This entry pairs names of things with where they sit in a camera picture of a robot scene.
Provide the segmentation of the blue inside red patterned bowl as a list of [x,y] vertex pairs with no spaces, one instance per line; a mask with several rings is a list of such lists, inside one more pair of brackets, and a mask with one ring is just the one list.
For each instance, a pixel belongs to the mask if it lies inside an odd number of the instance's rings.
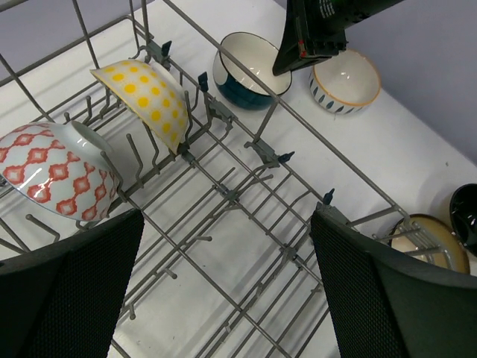
[[80,122],[26,124],[1,138],[1,176],[53,213],[96,222],[107,217],[119,185],[103,153],[112,147]]

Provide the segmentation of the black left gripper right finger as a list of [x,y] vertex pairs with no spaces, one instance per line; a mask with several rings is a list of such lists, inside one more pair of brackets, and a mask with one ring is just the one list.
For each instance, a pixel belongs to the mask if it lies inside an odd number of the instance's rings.
[[311,238],[342,357],[476,356],[476,277],[416,260],[319,210]]

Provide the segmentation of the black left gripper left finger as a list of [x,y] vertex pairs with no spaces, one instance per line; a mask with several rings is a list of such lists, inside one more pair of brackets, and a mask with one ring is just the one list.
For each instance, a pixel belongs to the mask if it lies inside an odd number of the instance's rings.
[[1,262],[2,357],[106,357],[145,220],[128,210]]

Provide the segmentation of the yellow dotted bowl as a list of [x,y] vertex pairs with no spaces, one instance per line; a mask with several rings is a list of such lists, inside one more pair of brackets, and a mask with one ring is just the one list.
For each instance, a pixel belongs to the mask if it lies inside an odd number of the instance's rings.
[[161,65],[120,60],[90,74],[122,100],[174,153],[183,139],[188,112],[185,90]]

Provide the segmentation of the dark teal white bowl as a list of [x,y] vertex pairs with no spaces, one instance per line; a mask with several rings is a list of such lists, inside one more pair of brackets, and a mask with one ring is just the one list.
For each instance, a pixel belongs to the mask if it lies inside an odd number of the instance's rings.
[[288,91],[292,75],[273,74],[278,48],[248,32],[233,32],[221,41],[225,51],[217,51],[212,75],[218,91],[232,104],[245,110],[264,110],[274,99],[260,84],[276,95]]

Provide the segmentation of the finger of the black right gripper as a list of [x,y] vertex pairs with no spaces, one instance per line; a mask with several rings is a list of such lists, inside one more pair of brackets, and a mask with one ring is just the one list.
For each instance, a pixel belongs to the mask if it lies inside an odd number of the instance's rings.
[[282,41],[272,72],[282,75],[338,56],[345,31],[400,0],[295,0],[286,5]]

